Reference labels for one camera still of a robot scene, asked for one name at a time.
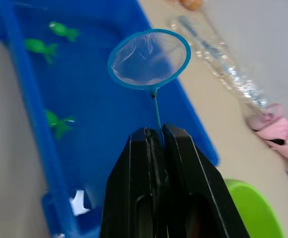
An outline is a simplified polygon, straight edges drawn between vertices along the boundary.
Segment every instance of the net mesh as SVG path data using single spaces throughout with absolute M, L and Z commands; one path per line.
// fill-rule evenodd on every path
M 177 37 L 150 32 L 129 40 L 112 61 L 116 77 L 131 85 L 150 86 L 173 76 L 184 64 L 187 50 Z

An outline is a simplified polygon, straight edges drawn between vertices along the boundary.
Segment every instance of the blue net rim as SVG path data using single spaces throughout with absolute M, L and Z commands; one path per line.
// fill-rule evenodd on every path
M 149 33 L 152 33 L 152 32 L 156 32 L 156 33 L 166 33 L 166 34 L 169 34 L 169 35 L 172 35 L 176 38 L 178 38 L 182 43 L 183 45 L 185 46 L 185 49 L 187 51 L 187 56 L 186 56 L 186 59 L 184 61 L 184 63 L 182 64 L 182 66 L 179 68 L 179 70 L 174 73 L 171 77 L 169 77 L 168 79 L 162 81 L 162 82 L 159 82 L 157 84 L 154 84 L 154 85 L 132 85 L 132 84 L 128 84 L 128 83 L 125 83 L 123 81 L 121 81 L 113 72 L 112 70 L 112 63 L 113 63 L 113 60 L 117 54 L 117 52 L 120 50 L 120 48 L 122 48 L 123 46 L 125 46 L 131 39 L 135 38 L 135 37 L 138 37 L 140 35 L 147 35 Z M 173 81 L 175 78 L 177 78 L 181 73 L 182 71 L 187 67 L 189 61 L 191 59 L 191 48 L 190 48 L 190 45 L 188 44 L 188 42 L 186 41 L 185 38 L 183 38 L 181 35 L 179 35 L 178 33 L 176 32 L 173 32 L 173 31 L 170 31 L 170 30 L 166 30 L 166 29 L 159 29 L 159 28 L 155 28 L 155 29 L 150 29 L 148 31 L 141 31 L 141 32 L 137 32 L 135 34 L 132 34 L 131 36 L 127 37 L 126 39 L 124 39 L 123 41 L 121 41 L 113 50 L 112 52 L 110 53 L 110 56 L 109 56 L 109 60 L 108 60 L 108 72 L 109 72 L 109 75 L 111 77 L 111 79 L 118 83 L 119 85 L 123 86 L 123 87 L 126 87 L 126 88 L 130 88 L 130 89 L 137 89 L 137 90 L 148 90 L 148 91 L 151 91 L 152 93 L 156 92 L 156 90 L 160 87 L 162 87 L 163 85 Z

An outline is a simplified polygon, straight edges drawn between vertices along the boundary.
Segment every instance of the black plastic object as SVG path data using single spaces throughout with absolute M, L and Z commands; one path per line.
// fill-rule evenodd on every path
M 169 238 L 249 238 L 219 171 L 187 132 L 164 125 Z
M 132 134 L 107 183 L 100 238 L 249 238 L 218 170 L 185 130 Z
M 168 175 L 158 135 L 132 134 L 107 183 L 100 238 L 167 238 Z

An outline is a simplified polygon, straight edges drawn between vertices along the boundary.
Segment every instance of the green bowl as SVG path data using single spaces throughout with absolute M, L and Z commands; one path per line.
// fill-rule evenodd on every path
M 284 238 L 268 201 L 253 186 L 238 180 L 225 183 L 251 238 Z

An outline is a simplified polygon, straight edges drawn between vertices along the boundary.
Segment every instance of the green toy fish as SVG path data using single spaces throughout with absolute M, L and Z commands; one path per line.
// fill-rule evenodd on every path
M 51 44 L 47 47 L 41 40 L 26 39 L 25 45 L 27 50 L 37 54 L 43 54 L 48 63 L 53 63 L 51 56 L 56 56 L 58 44 Z
M 58 36 L 67 37 L 69 41 L 74 42 L 75 38 L 79 36 L 78 29 L 69 29 L 65 25 L 52 21 L 49 23 L 49 28 Z
M 66 124 L 66 122 L 74 122 L 74 117 L 68 117 L 60 120 L 54 113 L 46 110 L 46 116 L 50 128 L 54 128 L 56 131 L 55 137 L 60 140 L 64 133 L 72 128 Z

